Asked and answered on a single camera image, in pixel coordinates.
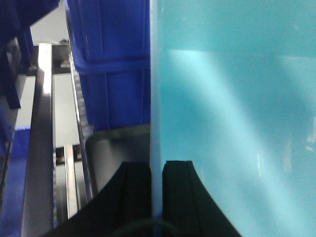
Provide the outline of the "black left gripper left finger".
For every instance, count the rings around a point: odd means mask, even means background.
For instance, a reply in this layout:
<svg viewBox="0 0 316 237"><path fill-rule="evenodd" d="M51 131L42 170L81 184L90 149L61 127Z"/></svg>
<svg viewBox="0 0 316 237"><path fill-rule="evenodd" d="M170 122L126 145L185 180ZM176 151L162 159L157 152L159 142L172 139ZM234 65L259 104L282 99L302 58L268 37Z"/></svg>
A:
<svg viewBox="0 0 316 237"><path fill-rule="evenodd" d="M47 237L104 237L152 216L151 170L147 162L122 162L102 190Z"/></svg>

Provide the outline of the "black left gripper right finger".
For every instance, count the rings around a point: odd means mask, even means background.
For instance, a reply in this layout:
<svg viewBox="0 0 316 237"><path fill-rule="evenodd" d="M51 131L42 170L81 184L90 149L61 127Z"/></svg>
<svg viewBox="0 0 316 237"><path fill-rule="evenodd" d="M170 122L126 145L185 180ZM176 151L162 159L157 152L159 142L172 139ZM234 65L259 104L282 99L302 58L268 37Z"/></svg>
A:
<svg viewBox="0 0 316 237"><path fill-rule="evenodd" d="M181 237L239 237L201 182L192 161L167 161L162 172L163 220Z"/></svg>

